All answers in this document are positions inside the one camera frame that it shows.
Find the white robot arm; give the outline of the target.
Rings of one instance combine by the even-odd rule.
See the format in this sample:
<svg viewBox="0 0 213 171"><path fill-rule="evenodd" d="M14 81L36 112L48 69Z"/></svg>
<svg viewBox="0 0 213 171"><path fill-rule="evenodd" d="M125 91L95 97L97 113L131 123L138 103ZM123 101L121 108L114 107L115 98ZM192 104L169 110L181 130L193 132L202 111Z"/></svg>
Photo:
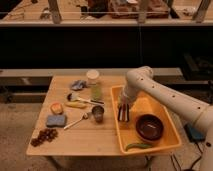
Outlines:
<svg viewBox="0 0 213 171"><path fill-rule="evenodd" d="M120 93L120 104L132 107L138 94L144 91L183 117L206 136L199 171L213 171L213 105L166 87L154 81L153 75L149 66L129 70Z"/></svg>

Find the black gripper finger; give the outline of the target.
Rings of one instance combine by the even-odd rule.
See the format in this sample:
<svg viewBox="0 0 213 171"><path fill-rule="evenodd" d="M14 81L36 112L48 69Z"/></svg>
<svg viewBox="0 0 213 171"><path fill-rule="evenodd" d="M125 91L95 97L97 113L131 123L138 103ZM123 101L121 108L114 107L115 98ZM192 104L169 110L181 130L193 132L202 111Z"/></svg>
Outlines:
<svg viewBox="0 0 213 171"><path fill-rule="evenodd" d="M126 104L126 109L125 109L125 122L129 122L129 111L130 111L130 108L129 108L129 104Z"/></svg>
<svg viewBox="0 0 213 171"><path fill-rule="evenodd" d="M117 116L118 121L122 121L122 105L118 106L118 116Z"/></svg>

